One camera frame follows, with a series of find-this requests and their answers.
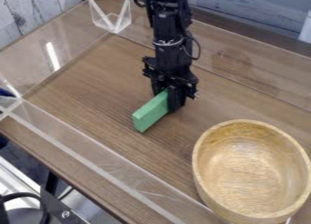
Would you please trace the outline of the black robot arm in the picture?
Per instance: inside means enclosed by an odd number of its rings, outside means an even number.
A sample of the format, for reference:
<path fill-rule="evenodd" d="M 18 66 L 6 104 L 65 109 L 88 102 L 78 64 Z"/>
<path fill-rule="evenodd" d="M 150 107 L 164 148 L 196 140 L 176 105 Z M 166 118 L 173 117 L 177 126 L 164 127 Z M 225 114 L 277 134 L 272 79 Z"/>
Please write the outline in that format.
<path fill-rule="evenodd" d="M 185 99 L 196 98 L 197 77 L 190 71 L 193 44 L 197 41 L 188 30 L 192 12 L 188 0 L 133 0 L 145 8 L 153 28 L 154 57 L 145 56 L 142 74 L 150 79 L 153 94 L 168 91 L 168 110 L 174 112 Z"/>

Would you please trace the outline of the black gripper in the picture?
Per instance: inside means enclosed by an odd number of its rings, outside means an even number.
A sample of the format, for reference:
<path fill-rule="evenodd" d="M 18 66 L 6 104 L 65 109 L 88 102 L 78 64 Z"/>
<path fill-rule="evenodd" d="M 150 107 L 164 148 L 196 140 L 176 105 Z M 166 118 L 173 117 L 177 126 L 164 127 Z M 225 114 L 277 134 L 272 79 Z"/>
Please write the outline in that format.
<path fill-rule="evenodd" d="M 190 71 L 193 57 L 193 41 L 182 40 L 169 45 L 154 43 L 154 56 L 145 56 L 142 75 L 150 79 L 152 91 L 156 96 L 168 89 L 168 109 L 177 111 L 185 98 L 196 97 L 197 77 Z"/>

